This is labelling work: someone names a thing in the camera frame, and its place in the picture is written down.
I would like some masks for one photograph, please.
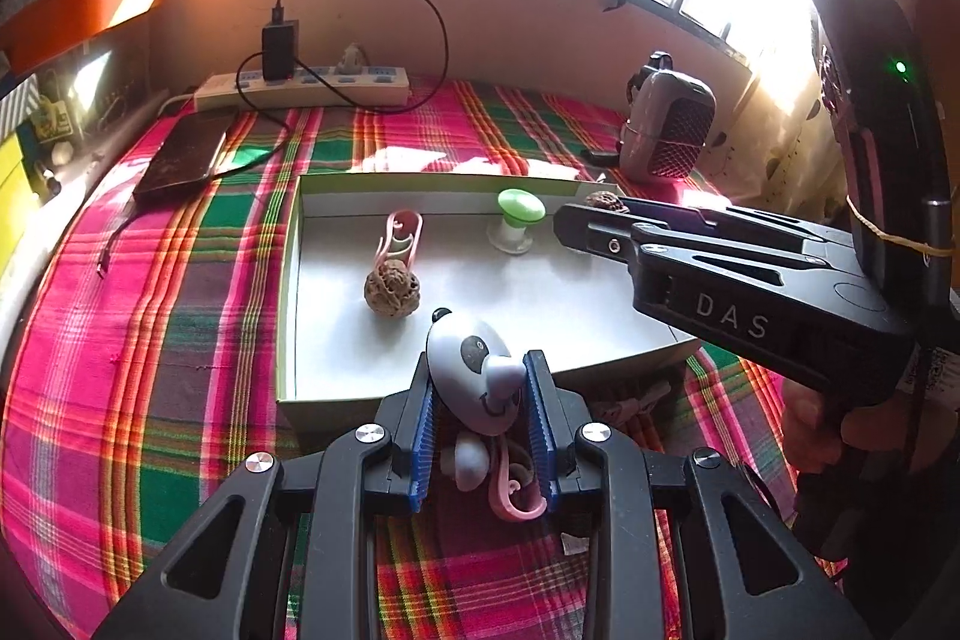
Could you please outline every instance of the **portable speaker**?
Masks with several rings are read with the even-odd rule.
[[[690,175],[707,143],[716,99],[698,79],[672,71],[665,53],[631,80],[640,86],[620,133],[620,169],[634,182],[680,180]]]

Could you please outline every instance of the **rubber band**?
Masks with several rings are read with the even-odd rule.
[[[918,253],[923,253],[925,256],[933,256],[933,258],[952,258],[953,256],[953,247],[933,247],[929,244],[923,244],[923,242],[914,242],[913,239],[906,239],[906,237],[898,237],[896,234],[887,234],[881,228],[870,223],[867,218],[864,218],[863,215],[853,206],[853,201],[850,200],[850,196],[847,196],[847,204],[850,207],[851,213],[853,216],[859,220],[863,225],[869,228],[874,234],[877,235],[883,242],[890,242],[890,244],[899,244],[900,247],[908,247],[911,250],[916,250]]]

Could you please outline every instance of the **white lettering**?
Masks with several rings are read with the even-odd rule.
[[[732,323],[733,328],[739,329],[740,327],[736,324],[736,304],[731,304],[730,309],[726,314],[720,319],[721,323]]]
[[[763,325],[768,322],[767,316],[754,316],[754,328],[747,333],[755,339],[764,338],[767,335],[767,330],[763,328]]]
[[[700,294],[700,298],[697,299],[697,314],[698,316],[709,316],[713,311],[713,299],[707,296],[705,293]]]

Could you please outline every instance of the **panda nose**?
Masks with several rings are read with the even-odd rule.
[[[506,401],[522,388],[527,379],[527,368],[520,359],[488,356],[483,362],[483,375],[491,399]]]

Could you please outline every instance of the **green knob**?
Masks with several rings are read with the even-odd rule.
[[[539,223],[546,215],[544,202],[529,191],[520,188],[508,188],[497,196],[496,203],[503,210],[503,220],[510,228],[526,228]]]

